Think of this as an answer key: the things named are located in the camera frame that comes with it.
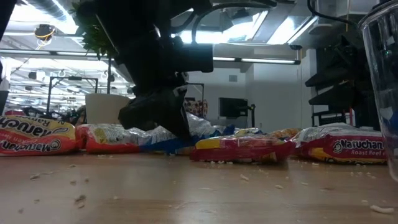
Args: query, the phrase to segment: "maruchan logo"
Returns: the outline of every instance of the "maruchan logo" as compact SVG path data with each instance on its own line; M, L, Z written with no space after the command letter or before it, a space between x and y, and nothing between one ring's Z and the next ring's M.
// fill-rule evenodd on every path
M7 119L6 117L0 118L0 128L15 129L17 131L30 134L35 137L43 137L48 136L49 134L65 133L69 131L69 128L56 128L54 130L49 130L25 121L20 121L18 119Z
M0 146L5 150L10 151L39 151L39 152L51 152L57 151L61 149L62 144L59 139L54 139L50 142L50 144L15 144L13 142L9 142L3 140L0 142Z
M339 139L335 141L333 145L333 152L341 153L344 149L373 149L373 150L383 150L382 141L353 141L347 139Z

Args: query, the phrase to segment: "clear plastic cup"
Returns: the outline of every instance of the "clear plastic cup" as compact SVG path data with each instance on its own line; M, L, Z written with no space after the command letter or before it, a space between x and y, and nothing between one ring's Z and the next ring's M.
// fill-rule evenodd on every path
M384 149L398 181L398 0L374 8L359 23L376 99Z

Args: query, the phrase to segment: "crushed noodle package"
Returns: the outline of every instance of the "crushed noodle package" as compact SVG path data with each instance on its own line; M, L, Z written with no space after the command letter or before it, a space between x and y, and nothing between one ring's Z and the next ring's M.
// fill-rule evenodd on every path
M120 124L82 124L76 128L77 144L92 154L134 153L151 136L137 128L125 130Z
M77 150L73 125L51 119L0 116L0 156L41 156Z
M292 140L295 155L307 159L347 164L383 164L386 152L381 132L344 123L307 128Z
M290 138L294 137L300 131L301 131L300 128L287 128L287 129L283 129L283 130L273 131L266 135L269 137L275 137L275 138L285 140L285 139L290 139Z
M281 162L294 149L294 143L262 134L221 136L199 141L190 154L194 161Z

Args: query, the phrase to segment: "ramen package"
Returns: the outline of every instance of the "ramen package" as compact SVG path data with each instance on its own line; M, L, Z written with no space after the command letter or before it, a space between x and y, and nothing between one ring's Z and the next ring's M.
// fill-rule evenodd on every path
M134 153L150 141L137 128L125 130L120 124L82 124L76 128L77 143L90 154Z
M287 128L287 129L283 129L283 130L273 131L273 132L267 134L267 136L285 140L285 139L290 139L290 138L294 137L300 131L301 131L301 129L299 129L299 128Z
M26 116L0 116L0 156L42 156L76 151L71 124Z
M347 164L386 163L381 132L344 123L307 128L293 139L295 154L307 159Z
M262 134L232 135L199 141L190 158L194 161L282 162L293 149L292 142Z
M199 140L219 136L221 134L209 121L203 118L187 113L187 120L191 134L190 141L181 140L170 131L158 126L147 132L152 138L148 144L140 146L141 151L163 151L166 154L187 155Z

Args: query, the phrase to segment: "green leaves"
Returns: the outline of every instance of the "green leaves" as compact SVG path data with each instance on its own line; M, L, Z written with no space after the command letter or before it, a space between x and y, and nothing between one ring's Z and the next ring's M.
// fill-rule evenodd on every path
M83 8L79 10L80 3L73 2L72 7L73 9L69 10L69 13L75 15L73 20L79 27L75 34L83 37L83 48L87 50L87 53L89 51L95 52L98 60L101 60L104 55L108 58L114 57L116 51L96 16L85 13L84 11L87 10L87 7L85 7L85 10Z

